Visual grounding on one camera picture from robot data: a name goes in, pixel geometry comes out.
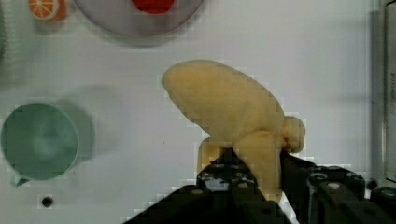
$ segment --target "plate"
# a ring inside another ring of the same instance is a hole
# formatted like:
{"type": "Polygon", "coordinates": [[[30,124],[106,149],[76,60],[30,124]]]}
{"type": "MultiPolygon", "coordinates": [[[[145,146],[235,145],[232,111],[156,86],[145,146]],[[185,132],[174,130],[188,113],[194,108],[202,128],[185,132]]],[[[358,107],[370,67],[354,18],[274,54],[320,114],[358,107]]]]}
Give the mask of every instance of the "plate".
{"type": "Polygon", "coordinates": [[[155,37],[174,31],[185,23],[204,0],[175,0],[163,14],[140,11],[132,0],[75,0],[93,23],[117,35],[155,37]]]}

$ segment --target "plush banana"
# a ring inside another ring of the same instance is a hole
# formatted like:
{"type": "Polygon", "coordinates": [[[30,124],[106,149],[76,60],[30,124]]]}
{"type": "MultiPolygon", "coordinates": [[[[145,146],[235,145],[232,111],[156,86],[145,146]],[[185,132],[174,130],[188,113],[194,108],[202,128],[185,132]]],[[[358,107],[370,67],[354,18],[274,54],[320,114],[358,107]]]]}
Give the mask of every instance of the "plush banana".
{"type": "Polygon", "coordinates": [[[285,117],[278,100],[256,80],[222,63],[178,63],[165,72],[162,83],[187,119],[210,136],[200,145],[197,172],[232,148],[266,199],[278,203],[279,154],[303,149],[303,123],[285,117]]]}

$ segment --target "orange slice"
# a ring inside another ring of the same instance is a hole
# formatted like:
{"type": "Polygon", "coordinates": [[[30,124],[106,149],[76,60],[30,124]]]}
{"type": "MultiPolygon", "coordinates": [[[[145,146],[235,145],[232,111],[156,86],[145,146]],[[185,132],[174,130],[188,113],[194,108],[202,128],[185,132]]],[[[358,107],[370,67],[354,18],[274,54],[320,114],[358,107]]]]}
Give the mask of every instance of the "orange slice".
{"type": "Polygon", "coordinates": [[[29,9],[40,21],[57,21],[65,15],[64,0],[28,0],[29,9]]]}

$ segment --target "black screw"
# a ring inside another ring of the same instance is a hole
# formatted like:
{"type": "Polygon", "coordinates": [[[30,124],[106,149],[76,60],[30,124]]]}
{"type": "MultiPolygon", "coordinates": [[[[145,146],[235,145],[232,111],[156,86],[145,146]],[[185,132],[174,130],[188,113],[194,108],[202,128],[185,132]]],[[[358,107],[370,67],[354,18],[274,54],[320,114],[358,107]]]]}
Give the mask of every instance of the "black screw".
{"type": "Polygon", "coordinates": [[[378,184],[376,183],[375,180],[370,179],[369,181],[367,181],[367,184],[366,184],[366,188],[367,188],[367,189],[373,190],[373,189],[375,189],[376,187],[378,187],[378,184]]]}
{"type": "Polygon", "coordinates": [[[50,207],[53,204],[53,200],[51,197],[45,197],[43,201],[41,201],[44,207],[50,207]]]}

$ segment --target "yellow plush toy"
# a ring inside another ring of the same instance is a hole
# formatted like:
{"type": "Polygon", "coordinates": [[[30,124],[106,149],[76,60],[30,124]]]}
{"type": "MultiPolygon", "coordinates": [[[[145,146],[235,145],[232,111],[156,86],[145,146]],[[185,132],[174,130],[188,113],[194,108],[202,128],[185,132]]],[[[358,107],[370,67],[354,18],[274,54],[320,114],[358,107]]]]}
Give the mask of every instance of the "yellow plush toy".
{"type": "Polygon", "coordinates": [[[303,149],[303,123],[285,117],[260,83],[221,63],[178,63],[163,75],[163,86],[187,119],[210,136],[200,145],[197,172],[232,148],[255,175],[265,198],[279,203],[279,154],[303,149]]]}

